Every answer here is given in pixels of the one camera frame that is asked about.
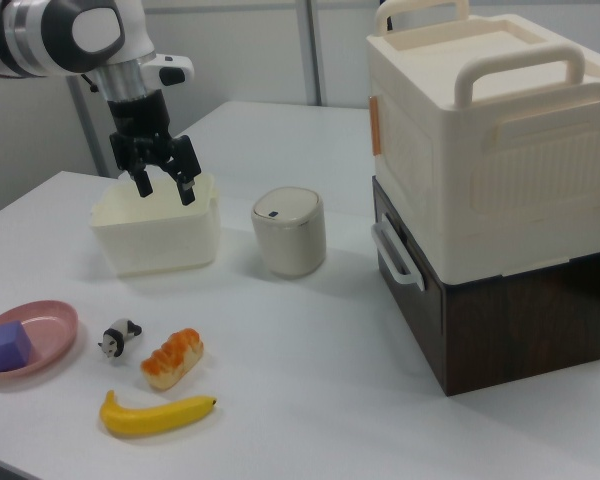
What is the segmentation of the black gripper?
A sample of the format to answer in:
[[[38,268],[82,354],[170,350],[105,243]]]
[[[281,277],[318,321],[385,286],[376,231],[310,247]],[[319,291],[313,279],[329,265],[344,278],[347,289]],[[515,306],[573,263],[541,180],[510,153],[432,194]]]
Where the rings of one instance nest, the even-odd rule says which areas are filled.
[[[201,166],[188,136],[172,138],[170,116],[161,91],[128,101],[109,101],[116,131],[110,135],[116,165],[135,182],[141,197],[153,193],[146,168],[146,150],[139,139],[148,139],[153,154],[166,161],[164,171],[176,182],[184,206],[195,201],[195,178]]]

